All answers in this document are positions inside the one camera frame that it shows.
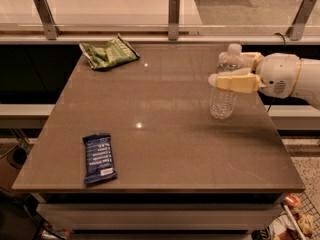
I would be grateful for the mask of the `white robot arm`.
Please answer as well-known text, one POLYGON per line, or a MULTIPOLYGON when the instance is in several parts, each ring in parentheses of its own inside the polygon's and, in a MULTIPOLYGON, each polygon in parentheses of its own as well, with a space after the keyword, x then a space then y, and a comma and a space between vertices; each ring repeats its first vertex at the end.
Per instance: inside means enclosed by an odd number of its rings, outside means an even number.
POLYGON ((320 109, 320 61, 294 54, 243 53, 246 65, 233 72, 211 74, 209 84, 224 91, 260 91, 275 98, 295 97, 320 109))

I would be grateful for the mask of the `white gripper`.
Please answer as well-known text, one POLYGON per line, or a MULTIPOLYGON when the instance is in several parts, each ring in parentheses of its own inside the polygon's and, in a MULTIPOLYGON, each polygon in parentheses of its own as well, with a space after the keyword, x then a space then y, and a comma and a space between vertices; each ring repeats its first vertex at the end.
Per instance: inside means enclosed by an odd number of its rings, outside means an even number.
POLYGON ((260 52, 242 52, 242 68, 211 74, 211 86, 226 91, 252 93, 260 91, 269 97, 287 98, 299 73, 300 59, 293 54, 275 53, 264 57, 260 52))

